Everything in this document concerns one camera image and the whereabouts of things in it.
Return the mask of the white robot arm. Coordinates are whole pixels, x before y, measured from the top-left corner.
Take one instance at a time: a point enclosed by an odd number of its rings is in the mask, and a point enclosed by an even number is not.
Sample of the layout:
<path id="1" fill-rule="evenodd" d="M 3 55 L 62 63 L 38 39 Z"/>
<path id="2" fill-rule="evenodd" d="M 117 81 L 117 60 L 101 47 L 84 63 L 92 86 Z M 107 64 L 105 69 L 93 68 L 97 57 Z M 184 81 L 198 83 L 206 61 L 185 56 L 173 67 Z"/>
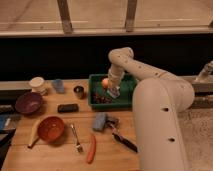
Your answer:
<path id="1" fill-rule="evenodd" d="M 108 54 L 108 94 L 117 98 L 126 72 L 138 80 L 132 111 L 141 171 L 190 171 L 178 114 L 194 102 L 192 84 L 163 69 L 139 62 L 129 47 Z"/>

